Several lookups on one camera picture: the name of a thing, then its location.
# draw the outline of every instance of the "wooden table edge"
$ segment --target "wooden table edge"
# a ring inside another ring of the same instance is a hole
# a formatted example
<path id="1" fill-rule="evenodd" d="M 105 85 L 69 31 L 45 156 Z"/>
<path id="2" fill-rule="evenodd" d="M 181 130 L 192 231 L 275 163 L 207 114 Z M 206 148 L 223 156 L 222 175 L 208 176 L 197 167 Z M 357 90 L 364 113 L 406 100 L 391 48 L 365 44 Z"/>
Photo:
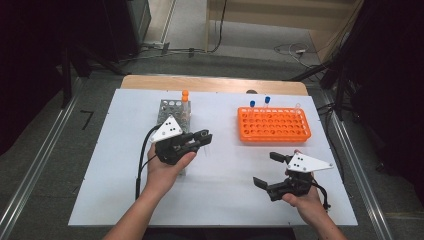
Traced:
<path id="1" fill-rule="evenodd" d="M 128 75 L 122 89 L 149 89 L 195 92 L 246 93 L 308 96 L 305 84 L 277 80 L 257 80 L 225 77 L 194 77 L 177 75 Z"/>

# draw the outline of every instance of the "test tube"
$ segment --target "test tube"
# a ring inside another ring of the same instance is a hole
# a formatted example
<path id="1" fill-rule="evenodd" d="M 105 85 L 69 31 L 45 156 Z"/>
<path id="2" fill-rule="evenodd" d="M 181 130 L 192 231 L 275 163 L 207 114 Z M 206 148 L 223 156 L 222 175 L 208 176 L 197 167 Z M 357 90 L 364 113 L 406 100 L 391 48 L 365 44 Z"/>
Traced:
<path id="1" fill-rule="evenodd" d="M 271 98 L 270 98 L 270 97 L 268 97 L 268 96 L 266 96 L 266 97 L 265 97 L 264 108 L 268 108 L 269 101 L 271 101 Z"/>
<path id="2" fill-rule="evenodd" d="M 294 114 L 297 116 L 300 114 L 300 103 L 296 103 L 296 106 L 294 107 Z"/>
<path id="3" fill-rule="evenodd" d="M 183 117 L 188 119 L 189 116 L 189 109 L 188 109 L 188 91 L 183 90 L 181 102 L 183 103 Z"/>
<path id="4" fill-rule="evenodd" d="M 255 107 L 255 101 L 250 101 L 249 117 L 253 117 L 253 108 Z"/>

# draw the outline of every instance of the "white table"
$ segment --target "white table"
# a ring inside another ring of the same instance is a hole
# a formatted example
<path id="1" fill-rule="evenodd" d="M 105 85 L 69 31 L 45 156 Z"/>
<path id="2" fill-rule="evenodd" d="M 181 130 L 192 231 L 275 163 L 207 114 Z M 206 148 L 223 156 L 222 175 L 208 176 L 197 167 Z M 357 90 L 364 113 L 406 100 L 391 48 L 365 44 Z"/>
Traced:
<path id="1" fill-rule="evenodd" d="M 269 227 L 305 224 L 295 208 L 283 201 L 271 202 L 254 186 L 252 177 L 268 183 L 283 181 L 285 164 L 269 158 L 269 152 L 304 154 L 333 163 L 330 146 L 312 98 L 268 95 L 270 106 L 305 111 L 311 138 L 306 143 L 245 144 L 238 140 L 237 108 L 250 100 L 262 104 L 266 95 L 190 92 L 191 130 L 209 129 L 212 143 L 199 150 L 187 175 L 155 210 L 150 226 Z M 71 226 L 114 225 L 134 202 L 135 179 L 142 142 L 156 124 L 161 99 L 180 99 L 181 91 L 118 89 L 105 119 L 69 220 Z M 145 183 L 143 172 L 142 186 Z M 336 168 L 315 173 L 326 188 L 332 205 L 330 216 L 338 225 L 357 225 L 352 206 Z"/>

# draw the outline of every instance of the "wrist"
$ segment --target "wrist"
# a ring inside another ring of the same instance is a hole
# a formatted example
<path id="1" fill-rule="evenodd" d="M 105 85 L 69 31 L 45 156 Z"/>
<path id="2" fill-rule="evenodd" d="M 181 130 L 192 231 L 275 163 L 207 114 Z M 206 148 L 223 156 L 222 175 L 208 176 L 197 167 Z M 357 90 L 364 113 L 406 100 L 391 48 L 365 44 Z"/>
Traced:
<path id="1" fill-rule="evenodd" d="M 144 199 L 143 201 L 148 201 L 151 203 L 159 203 L 164 194 L 155 191 L 154 189 L 148 188 L 147 186 L 141 192 L 139 199 Z"/>
<path id="2" fill-rule="evenodd" d="M 328 216 L 328 213 L 324 209 L 316 211 L 315 214 L 309 217 L 308 220 L 308 224 L 315 229 L 320 229 L 322 226 L 334 224 L 333 220 L 331 220 L 330 216 Z"/>
<path id="3" fill-rule="evenodd" d="M 311 226 L 314 228 L 318 236 L 320 236 L 320 239 L 337 239 L 329 237 L 334 236 L 334 233 L 338 233 L 339 230 L 327 213 L 317 216 L 317 218 L 315 218 L 312 222 Z"/>

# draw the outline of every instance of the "metal frame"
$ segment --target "metal frame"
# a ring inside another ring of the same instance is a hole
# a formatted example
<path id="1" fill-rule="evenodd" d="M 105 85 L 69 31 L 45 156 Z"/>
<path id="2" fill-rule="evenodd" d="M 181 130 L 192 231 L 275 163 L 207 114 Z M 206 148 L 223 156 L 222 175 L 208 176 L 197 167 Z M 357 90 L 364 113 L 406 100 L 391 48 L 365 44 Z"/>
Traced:
<path id="1" fill-rule="evenodd" d="M 327 104 L 334 102 L 329 91 L 323 91 L 324 100 Z M 361 163 L 356 154 L 352 141 L 349 138 L 343 121 L 339 121 L 337 116 L 332 115 L 332 121 L 339 137 L 340 143 L 346 154 L 349 166 L 352 169 L 355 182 L 358 185 L 359 192 L 361 193 L 365 207 L 367 208 L 368 215 L 374 226 L 374 230 L 380 240 L 394 239 L 387 224 L 386 218 L 380 208 L 377 197 L 372 190 L 371 184 L 362 169 Z"/>
<path id="2" fill-rule="evenodd" d="M 171 23 L 172 15 L 174 14 L 176 0 L 172 1 L 171 8 L 169 9 L 168 17 L 166 18 L 165 28 L 163 29 L 162 36 L 160 38 L 160 42 L 164 43 L 166 39 L 166 35 L 168 35 L 169 24 Z"/>
<path id="3" fill-rule="evenodd" d="M 33 163 L 28 169 L 18 189 L 10 199 L 0 221 L 0 239 L 9 239 L 9 235 L 11 234 L 12 229 L 15 226 L 15 223 L 18 220 L 18 217 L 21 214 L 26 202 L 28 201 L 31 192 L 34 189 L 34 186 L 37 183 L 37 180 L 40 177 L 44 166 L 49 160 L 50 154 L 57 140 L 59 139 L 62 130 L 69 119 L 69 116 L 72 113 L 72 110 L 79 98 L 80 92 L 84 87 L 85 82 L 86 80 L 81 78 L 77 78 L 75 80 L 73 86 L 75 95 L 70 99 L 67 107 L 61 109 L 59 112 L 56 121 L 50 129 Z"/>

